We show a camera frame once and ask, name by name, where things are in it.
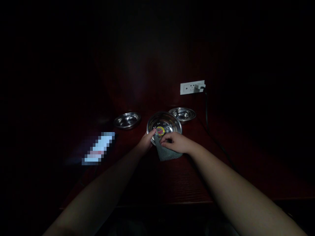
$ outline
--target electrical socket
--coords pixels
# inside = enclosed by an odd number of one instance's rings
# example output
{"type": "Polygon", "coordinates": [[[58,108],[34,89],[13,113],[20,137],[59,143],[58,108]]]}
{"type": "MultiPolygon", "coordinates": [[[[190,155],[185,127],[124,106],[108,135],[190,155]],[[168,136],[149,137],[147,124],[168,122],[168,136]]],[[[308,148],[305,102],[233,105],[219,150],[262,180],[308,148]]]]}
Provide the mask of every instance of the electrical socket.
{"type": "Polygon", "coordinates": [[[196,84],[204,84],[204,80],[180,84],[180,94],[184,95],[184,94],[203,92],[203,88],[202,89],[195,88],[196,84]]]}

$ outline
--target stainless steel bowl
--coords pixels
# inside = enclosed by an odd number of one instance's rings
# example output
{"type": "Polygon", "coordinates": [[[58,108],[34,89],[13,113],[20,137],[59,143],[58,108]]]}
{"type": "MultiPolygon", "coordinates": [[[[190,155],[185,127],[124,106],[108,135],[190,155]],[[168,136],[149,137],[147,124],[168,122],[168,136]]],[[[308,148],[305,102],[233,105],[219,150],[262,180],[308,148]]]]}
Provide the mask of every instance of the stainless steel bowl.
{"type": "MultiPolygon", "coordinates": [[[[147,133],[149,133],[154,128],[157,129],[157,132],[160,134],[160,138],[162,138],[162,136],[166,133],[182,133],[180,121],[175,116],[166,111],[160,111],[151,116],[147,124],[147,133]]],[[[151,138],[151,143],[155,145],[153,138],[151,138]]]]}
{"type": "Polygon", "coordinates": [[[182,125],[196,117],[196,113],[189,108],[173,108],[169,110],[169,113],[175,116],[182,125]]]}
{"type": "Polygon", "coordinates": [[[128,112],[120,115],[114,120],[114,126],[124,130],[136,127],[141,120],[141,115],[137,112],[128,112]]]}

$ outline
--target hand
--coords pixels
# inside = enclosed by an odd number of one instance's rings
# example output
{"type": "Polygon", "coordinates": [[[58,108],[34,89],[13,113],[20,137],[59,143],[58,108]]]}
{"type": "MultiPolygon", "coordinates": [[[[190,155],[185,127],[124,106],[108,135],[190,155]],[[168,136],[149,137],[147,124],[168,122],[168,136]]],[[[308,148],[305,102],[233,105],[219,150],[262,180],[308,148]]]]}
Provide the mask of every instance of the hand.
{"type": "Polygon", "coordinates": [[[189,153],[195,144],[194,141],[186,138],[184,135],[177,132],[167,133],[160,141],[163,147],[171,149],[175,152],[189,153]],[[168,143],[166,140],[171,139],[172,143],[168,143]]]}
{"type": "Polygon", "coordinates": [[[141,155],[145,155],[153,146],[153,144],[151,143],[151,138],[153,137],[153,135],[155,135],[156,131],[157,130],[154,128],[153,130],[151,130],[150,133],[145,133],[140,142],[137,144],[136,148],[141,155]]]}

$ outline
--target round sticker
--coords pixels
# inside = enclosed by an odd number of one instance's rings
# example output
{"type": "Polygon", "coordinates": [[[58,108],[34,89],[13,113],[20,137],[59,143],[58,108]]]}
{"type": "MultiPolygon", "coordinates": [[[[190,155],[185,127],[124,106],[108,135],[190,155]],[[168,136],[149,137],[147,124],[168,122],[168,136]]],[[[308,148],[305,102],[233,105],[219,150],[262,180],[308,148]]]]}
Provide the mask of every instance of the round sticker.
{"type": "Polygon", "coordinates": [[[159,136],[162,136],[164,133],[165,133],[164,128],[163,128],[162,126],[158,126],[158,127],[157,127],[157,134],[158,134],[159,136]]]}

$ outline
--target dish cloth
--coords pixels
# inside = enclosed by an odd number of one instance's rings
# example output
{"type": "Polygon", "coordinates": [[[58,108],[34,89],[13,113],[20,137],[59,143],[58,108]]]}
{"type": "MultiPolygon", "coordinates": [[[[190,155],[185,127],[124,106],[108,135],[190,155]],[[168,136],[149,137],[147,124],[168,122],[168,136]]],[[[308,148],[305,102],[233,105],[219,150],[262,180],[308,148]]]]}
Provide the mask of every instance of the dish cloth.
{"type": "Polygon", "coordinates": [[[171,159],[176,159],[183,155],[182,153],[178,153],[171,149],[161,146],[160,138],[157,134],[155,134],[153,137],[154,137],[155,146],[157,147],[157,153],[158,153],[158,157],[160,161],[168,161],[171,159]]]}

